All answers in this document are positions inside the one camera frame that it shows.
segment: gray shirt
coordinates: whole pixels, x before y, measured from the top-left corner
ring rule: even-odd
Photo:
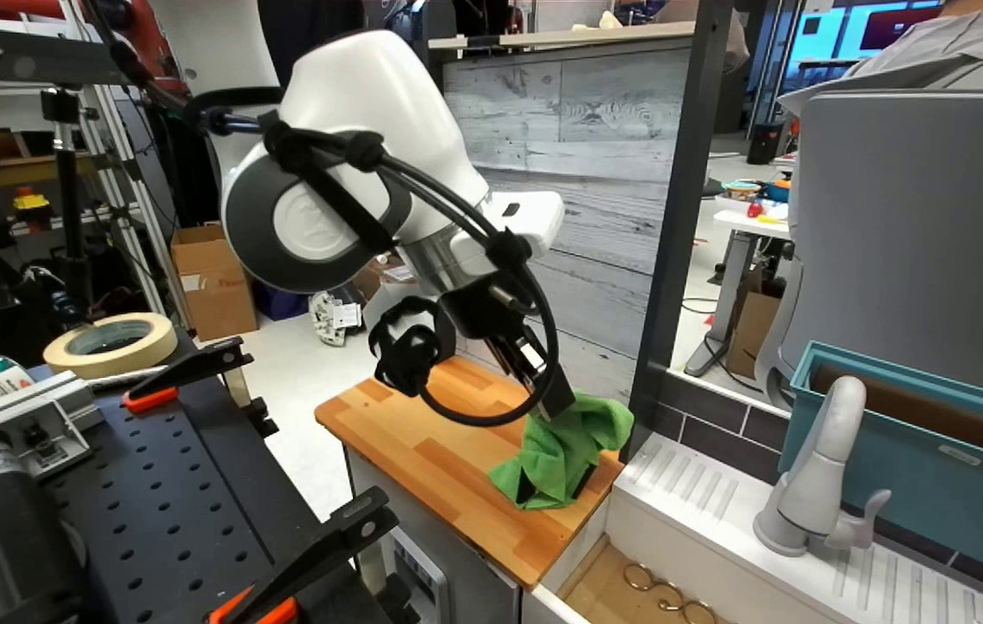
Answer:
[[[778,100],[800,115],[812,96],[858,88],[971,88],[983,90],[983,11],[944,16],[913,25],[880,55],[850,68],[839,80],[802,88]],[[799,185],[800,166],[793,189]],[[789,226],[796,236],[796,203],[789,205]]]

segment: white faucet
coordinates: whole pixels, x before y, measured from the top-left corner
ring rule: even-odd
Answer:
[[[864,414],[861,380],[835,380],[792,470],[780,475],[765,508],[753,518],[753,533],[762,544],[782,556],[801,556],[812,537],[833,549],[867,549],[873,543],[873,521],[892,490],[873,493],[863,517],[839,509],[845,462]]]

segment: masking tape roll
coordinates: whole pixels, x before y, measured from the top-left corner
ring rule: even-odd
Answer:
[[[76,328],[44,348],[52,372],[71,371],[91,380],[153,367],[175,351],[178,340],[171,321],[136,312],[108,316]]]

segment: green cloth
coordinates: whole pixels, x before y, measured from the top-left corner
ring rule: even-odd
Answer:
[[[491,482],[519,509],[549,510],[572,504],[580,478],[598,465],[599,451],[617,451],[630,438],[634,415],[622,403],[576,393],[576,403],[547,422],[526,416],[523,447],[518,455],[488,473]],[[523,473],[536,487],[519,501]]]

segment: teal container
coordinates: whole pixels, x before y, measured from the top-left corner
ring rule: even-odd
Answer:
[[[781,453],[780,470],[796,461],[824,395],[811,388],[820,367],[874,380],[944,406],[982,416],[983,390],[900,367],[843,348],[812,342],[792,387],[796,405]],[[885,520],[983,562],[983,449],[891,416],[865,410],[845,471],[843,500],[863,507],[869,494],[888,487]]]

